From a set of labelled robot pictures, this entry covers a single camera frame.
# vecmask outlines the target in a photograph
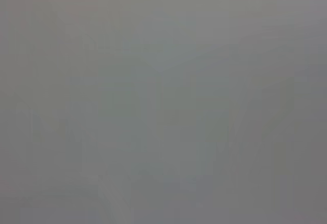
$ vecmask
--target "gray surface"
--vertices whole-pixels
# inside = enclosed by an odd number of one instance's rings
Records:
[[[0,0],[0,222],[326,223],[326,2]]]

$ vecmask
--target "gray wall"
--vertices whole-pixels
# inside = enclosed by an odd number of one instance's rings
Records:
[[[0,0],[3,223],[326,223],[326,2]]]

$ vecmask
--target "blurry background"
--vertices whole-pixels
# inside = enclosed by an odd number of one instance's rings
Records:
[[[0,0],[3,223],[326,223],[325,3]]]

